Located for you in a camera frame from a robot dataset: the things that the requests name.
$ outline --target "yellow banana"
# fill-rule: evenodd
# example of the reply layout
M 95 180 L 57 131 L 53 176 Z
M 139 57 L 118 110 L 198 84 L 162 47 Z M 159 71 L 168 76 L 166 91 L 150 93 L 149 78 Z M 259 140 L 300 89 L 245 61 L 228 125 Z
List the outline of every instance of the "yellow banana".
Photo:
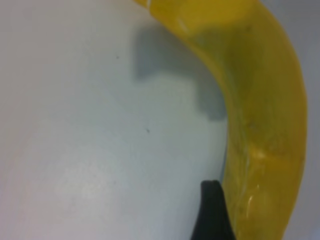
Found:
M 306 155 L 300 65 L 258 0 L 135 0 L 215 75 L 228 112 L 223 189 L 238 240 L 280 240 Z

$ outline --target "banana peel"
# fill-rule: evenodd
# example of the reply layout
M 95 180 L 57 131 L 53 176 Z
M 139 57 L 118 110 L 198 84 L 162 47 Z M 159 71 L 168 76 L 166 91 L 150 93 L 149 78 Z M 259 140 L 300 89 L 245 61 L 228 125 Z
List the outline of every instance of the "banana peel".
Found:
M 307 100 L 295 51 L 258 0 L 135 0 L 215 76 L 228 113 L 223 189 L 238 240 L 280 240 L 306 159 Z

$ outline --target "white surface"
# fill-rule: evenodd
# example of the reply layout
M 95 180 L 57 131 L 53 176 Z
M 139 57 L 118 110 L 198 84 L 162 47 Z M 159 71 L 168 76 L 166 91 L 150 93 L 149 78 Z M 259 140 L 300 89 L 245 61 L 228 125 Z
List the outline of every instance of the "white surface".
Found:
M 320 229 L 319 4 L 266 1 L 297 49 L 308 162 L 286 239 Z M 186 240 L 226 112 L 204 66 L 129 0 L 0 2 L 0 240 Z

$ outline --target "white background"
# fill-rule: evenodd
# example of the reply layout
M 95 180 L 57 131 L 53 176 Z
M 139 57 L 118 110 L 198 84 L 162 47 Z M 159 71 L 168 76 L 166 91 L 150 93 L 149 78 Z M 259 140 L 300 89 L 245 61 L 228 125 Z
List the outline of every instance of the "white background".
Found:
M 309 103 L 286 239 L 318 240 L 320 2 L 264 2 Z M 0 240 L 187 240 L 226 128 L 213 77 L 130 0 L 0 1 Z

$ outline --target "white table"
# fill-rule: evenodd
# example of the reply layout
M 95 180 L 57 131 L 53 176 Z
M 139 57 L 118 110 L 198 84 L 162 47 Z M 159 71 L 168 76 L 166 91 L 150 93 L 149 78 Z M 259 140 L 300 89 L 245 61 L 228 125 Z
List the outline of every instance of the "white table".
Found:
M 309 94 L 288 240 L 320 238 L 320 7 L 300 2 L 267 1 Z M 226 132 L 213 77 L 130 0 L 0 2 L 0 240 L 187 240 Z

